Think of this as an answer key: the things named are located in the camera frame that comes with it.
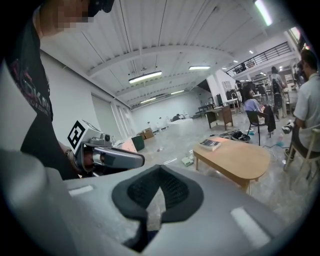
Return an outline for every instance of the fluorescent light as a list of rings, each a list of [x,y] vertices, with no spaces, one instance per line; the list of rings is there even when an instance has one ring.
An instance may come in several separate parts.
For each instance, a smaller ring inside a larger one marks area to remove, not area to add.
[[[265,7],[264,2],[262,0],[256,0],[254,4],[258,8],[259,12],[261,13],[265,24],[267,26],[270,26],[272,24],[272,19],[267,11],[267,8]]]
[[[208,70],[210,66],[191,66],[189,70]]]
[[[153,101],[155,100],[156,98],[150,98],[150,99],[147,99],[147,100],[144,100],[144,101],[141,101],[140,104],[142,103],[146,103],[146,102],[149,102],[149,101]]]
[[[156,77],[156,76],[160,76],[161,74],[162,74],[161,71],[157,71],[157,72],[153,72],[153,73],[149,73],[149,74],[143,74],[141,76],[137,76],[135,78],[130,79],[129,83],[130,84],[136,83],[136,82],[139,82],[139,81],[147,79],[147,78],[153,78],[153,77]]]
[[[179,91],[176,91],[176,92],[173,92],[173,93],[171,93],[171,94],[178,94],[178,93],[182,93],[182,92],[184,92],[185,90],[179,90]]]

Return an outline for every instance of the cable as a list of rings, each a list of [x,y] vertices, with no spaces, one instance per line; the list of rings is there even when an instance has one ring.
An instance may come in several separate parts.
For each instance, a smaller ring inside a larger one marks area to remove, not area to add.
[[[274,144],[274,145],[272,145],[272,146],[264,145],[264,146],[262,146],[262,147],[267,147],[267,148],[271,149],[271,148],[274,147],[274,146],[278,146],[278,147],[283,148],[283,149],[288,149],[288,148],[290,148],[289,146],[280,146],[280,145],[278,145],[278,144]]]
[[[267,148],[269,148],[269,149],[267,149],[267,150],[268,150],[269,153],[273,156],[273,159],[270,160],[270,162],[276,162],[277,159],[278,159],[278,158],[276,157],[275,153],[274,153],[272,150],[270,150],[270,149],[271,149],[272,147],[274,147],[274,146],[278,146],[278,147],[283,148],[283,149],[288,149],[288,148],[289,148],[289,147],[280,146],[280,145],[278,145],[278,144],[274,144],[274,145],[272,145],[272,146],[267,146],[267,145],[262,146],[262,147],[267,147]]]

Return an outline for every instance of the balcony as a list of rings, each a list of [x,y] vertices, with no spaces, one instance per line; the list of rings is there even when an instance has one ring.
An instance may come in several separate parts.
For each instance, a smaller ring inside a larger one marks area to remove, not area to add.
[[[284,42],[250,59],[247,59],[246,61],[233,67],[232,69],[229,69],[226,73],[229,76],[233,77],[243,71],[249,70],[261,63],[267,62],[269,60],[272,60],[273,58],[279,57],[289,52],[291,52],[291,49],[289,48],[288,42]]]

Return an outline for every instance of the floor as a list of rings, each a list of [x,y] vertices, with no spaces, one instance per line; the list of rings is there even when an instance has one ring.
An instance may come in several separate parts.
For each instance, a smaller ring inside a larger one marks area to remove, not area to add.
[[[232,112],[234,127],[228,126],[225,131],[224,126],[216,125],[209,128],[206,117],[193,120],[193,126],[188,128],[187,135],[179,136],[172,134],[170,128],[156,134],[153,138],[144,141],[145,148],[139,151],[145,156],[146,164],[167,164],[168,166],[176,166],[195,172],[196,164],[186,167],[182,163],[182,158],[189,157],[192,154],[194,144],[209,137],[212,134],[219,135],[226,132],[240,129],[243,133],[249,128],[249,120],[245,113]],[[280,119],[276,122],[276,130],[269,138],[267,127],[260,129],[260,145],[261,147],[272,146],[277,143],[279,135],[282,133],[281,127],[293,120],[292,116]],[[250,143],[258,145],[258,132],[254,128],[255,135],[251,136]],[[288,147],[291,141],[290,134],[284,134],[284,147]],[[274,146],[270,149],[271,161],[268,170],[259,178],[259,181],[252,181],[250,184],[250,195],[267,205],[288,225],[299,218],[308,208],[313,200],[313,194],[318,184],[318,175],[310,182],[311,178],[306,180],[302,178],[296,187],[289,190],[290,180],[297,177],[303,159],[296,154],[294,161],[290,165],[288,172],[283,171],[284,167],[284,149]],[[226,179],[222,174],[215,171],[212,167],[199,161],[199,172],[206,176],[219,177]],[[316,172],[316,167],[312,168],[312,175]],[[165,201],[161,190],[158,191],[151,204],[148,207],[149,222],[148,230],[157,230],[160,227],[161,212],[165,211]]]

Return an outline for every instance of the hand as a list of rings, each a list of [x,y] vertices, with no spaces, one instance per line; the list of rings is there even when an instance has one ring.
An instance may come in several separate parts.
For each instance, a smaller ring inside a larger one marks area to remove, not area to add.
[[[85,151],[83,154],[83,163],[86,167],[90,167],[94,164],[91,151]]]

